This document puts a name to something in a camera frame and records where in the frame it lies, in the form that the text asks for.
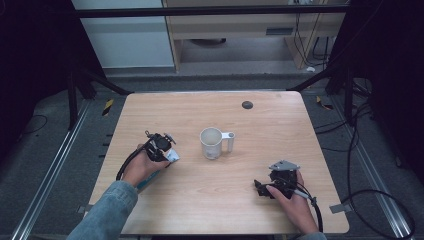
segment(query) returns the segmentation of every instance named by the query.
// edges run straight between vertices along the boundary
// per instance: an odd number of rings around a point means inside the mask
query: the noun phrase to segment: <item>white mug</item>
[[[200,133],[200,142],[202,143],[203,156],[207,159],[217,159],[222,153],[222,140],[228,140],[228,152],[233,151],[235,134],[232,132],[221,132],[217,128],[209,127],[203,129]]]

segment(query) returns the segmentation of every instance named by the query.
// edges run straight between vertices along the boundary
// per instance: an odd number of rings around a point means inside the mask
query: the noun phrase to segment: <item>black pole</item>
[[[90,9],[75,11],[51,11],[51,14],[69,15],[78,18],[117,18],[152,16],[195,16],[195,15],[243,15],[243,14],[296,14],[296,13],[344,13],[353,8],[348,4],[334,5],[268,5],[268,6],[213,6],[131,9]]]

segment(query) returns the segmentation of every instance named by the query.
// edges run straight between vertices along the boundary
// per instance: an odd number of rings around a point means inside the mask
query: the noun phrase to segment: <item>gray floor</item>
[[[139,76],[111,76],[117,85],[136,92],[199,91],[199,90],[283,90],[305,81],[313,73],[296,69],[283,39],[227,39],[224,44],[214,41],[187,41],[184,44],[182,65],[178,73],[151,72]],[[98,94],[95,100],[82,100],[88,104],[86,118],[64,162],[60,174],[41,209],[31,231],[31,238],[60,238],[68,234],[82,219],[79,206],[88,203],[91,191],[107,152],[110,134],[113,134],[125,96],[94,84]],[[343,93],[327,97],[322,87],[325,80],[314,84],[302,93],[314,127],[342,121],[337,109],[328,110],[317,104],[321,96],[337,106]],[[114,105],[108,116],[102,116],[104,105],[110,98]],[[360,105],[366,99],[355,98]],[[23,218],[38,186],[43,181],[67,134],[68,109],[66,91],[41,101],[34,112],[21,141],[11,151],[12,164],[1,171],[0,185],[0,239],[9,239]],[[318,128],[318,131],[331,128]],[[328,134],[317,135],[340,198],[347,196],[347,152],[351,136],[350,127],[341,127]],[[352,152],[350,163],[352,190],[375,187],[376,177],[383,187],[402,201],[416,221],[415,239],[424,239],[424,188],[408,168],[398,168],[395,156],[372,113],[358,120],[360,144]],[[375,171],[369,171],[370,160]],[[355,198],[358,212],[378,230],[393,235],[387,211],[381,200],[373,194]],[[353,212],[347,213],[350,230],[330,239],[386,239],[367,228]]]

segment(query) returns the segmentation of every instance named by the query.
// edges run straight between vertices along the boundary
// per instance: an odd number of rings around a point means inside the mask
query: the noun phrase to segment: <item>person's right hand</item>
[[[297,172],[297,182],[304,185],[302,175]],[[280,203],[289,220],[300,230],[302,234],[318,232],[318,227],[312,217],[311,209],[305,198],[293,194],[291,199],[286,198],[278,189],[266,186],[268,191]]]

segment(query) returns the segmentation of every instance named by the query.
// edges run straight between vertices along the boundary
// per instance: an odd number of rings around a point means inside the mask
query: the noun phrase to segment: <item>white cabinet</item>
[[[73,0],[76,9],[160,8],[161,0]],[[164,17],[81,22],[104,69],[174,67]]]

